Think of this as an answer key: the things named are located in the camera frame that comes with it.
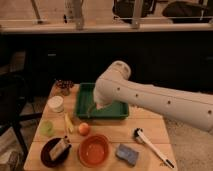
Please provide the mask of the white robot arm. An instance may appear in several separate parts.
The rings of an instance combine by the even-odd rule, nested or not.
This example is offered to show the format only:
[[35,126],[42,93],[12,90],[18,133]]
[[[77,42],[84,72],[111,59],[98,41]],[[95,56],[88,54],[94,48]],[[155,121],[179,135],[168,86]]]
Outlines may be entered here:
[[213,95],[135,83],[130,75],[127,63],[114,61],[95,82],[94,102],[101,107],[113,101],[129,103],[213,132]]

